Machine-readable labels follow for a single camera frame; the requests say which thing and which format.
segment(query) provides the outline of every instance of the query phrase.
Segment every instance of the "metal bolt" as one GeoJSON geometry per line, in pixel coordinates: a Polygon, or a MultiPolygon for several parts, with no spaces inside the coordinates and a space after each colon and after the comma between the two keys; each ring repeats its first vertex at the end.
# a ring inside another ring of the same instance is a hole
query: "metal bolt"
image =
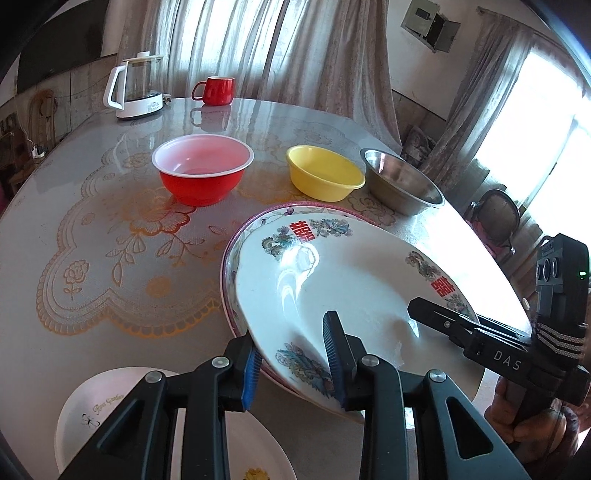
{"type": "Polygon", "coordinates": [[[144,378],[148,383],[158,383],[160,380],[162,380],[162,373],[154,370],[152,372],[146,373],[144,378]]]}
{"type": "Polygon", "coordinates": [[[366,367],[377,367],[379,365],[379,358],[375,355],[365,355],[361,359],[361,363],[363,363],[366,367]]]}
{"type": "Polygon", "coordinates": [[[228,360],[225,356],[217,356],[212,360],[212,365],[215,368],[224,368],[230,365],[230,360],[228,360]]]}
{"type": "Polygon", "coordinates": [[[441,383],[445,382],[447,375],[441,370],[429,370],[429,379],[433,380],[434,382],[441,383]]]}

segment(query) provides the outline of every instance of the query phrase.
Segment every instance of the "glass kettle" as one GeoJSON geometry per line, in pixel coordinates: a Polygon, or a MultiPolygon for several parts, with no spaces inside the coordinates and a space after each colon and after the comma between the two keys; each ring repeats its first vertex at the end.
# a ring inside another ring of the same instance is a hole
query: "glass kettle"
{"type": "Polygon", "coordinates": [[[162,55],[139,52],[111,70],[103,103],[118,118],[135,118],[157,112],[163,105],[162,55]]]}

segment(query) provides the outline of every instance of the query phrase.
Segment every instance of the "stainless steel bowl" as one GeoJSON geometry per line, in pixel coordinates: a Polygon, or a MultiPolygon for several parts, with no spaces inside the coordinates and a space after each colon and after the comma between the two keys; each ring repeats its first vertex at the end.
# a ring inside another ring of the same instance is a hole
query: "stainless steel bowl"
{"type": "Polygon", "coordinates": [[[441,190],[398,155],[364,148],[361,158],[370,192],[392,210],[412,216],[445,204],[441,190]]]}

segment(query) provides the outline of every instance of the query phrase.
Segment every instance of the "kettle handle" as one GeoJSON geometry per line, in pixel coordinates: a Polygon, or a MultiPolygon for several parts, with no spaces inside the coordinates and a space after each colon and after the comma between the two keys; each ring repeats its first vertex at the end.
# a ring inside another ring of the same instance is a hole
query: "kettle handle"
{"type": "Polygon", "coordinates": [[[127,64],[116,66],[113,70],[111,70],[111,75],[109,75],[109,81],[107,82],[107,88],[105,89],[105,95],[103,96],[103,103],[105,106],[109,106],[117,110],[123,110],[125,104],[125,75],[123,77],[123,82],[119,82],[116,102],[112,100],[112,96],[113,90],[115,90],[115,82],[117,81],[117,77],[121,72],[125,72],[126,70],[127,64]]]}

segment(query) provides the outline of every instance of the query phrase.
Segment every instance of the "plate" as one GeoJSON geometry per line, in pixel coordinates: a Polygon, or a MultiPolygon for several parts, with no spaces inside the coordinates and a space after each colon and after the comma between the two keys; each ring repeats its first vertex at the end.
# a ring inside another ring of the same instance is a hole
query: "plate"
{"type": "Polygon", "coordinates": [[[341,412],[322,334],[327,310],[369,353],[420,375],[441,369],[476,395],[483,368],[408,317],[408,303],[421,296],[477,319],[457,285],[412,245],[357,219],[294,212],[252,231],[238,255],[245,326],[270,368],[305,398],[341,412]]]}
{"type": "MultiPolygon", "coordinates": [[[[74,390],[57,422],[54,447],[60,473],[135,384],[152,370],[158,368],[109,370],[89,378],[74,390]]],[[[178,375],[159,370],[167,377],[178,375]]],[[[184,415],[184,409],[178,411],[170,477],[173,480],[180,479],[184,415]]],[[[233,480],[242,480],[251,468],[265,470],[272,479],[295,480],[296,475],[281,446],[250,413],[226,412],[226,432],[233,480]]]]}
{"type": "MultiPolygon", "coordinates": [[[[363,218],[358,213],[346,210],[341,207],[329,206],[318,202],[288,202],[278,206],[269,208],[261,213],[258,213],[248,219],[236,231],[233,237],[228,242],[222,257],[222,267],[220,269],[220,292],[222,293],[222,305],[228,325],[234,337],[242,336],[248,330],[244,315],[238,304],[236,298],[236,272],[240,264],[240,249],[244,241],[257,229],[269,225],[270,223],[280,220],[288,215],[309,215],[311,213],[329,213],[331,215],[340,216],[350,220],[358,220],[368,222],[374,225],[373,222],[363,218]]],[[[301,397],[301,395],[289,386],[282,376],[278,375],[269,364],[263,360],[261,367],[262,372],[279,387],[288,392],[301,397]]]]}

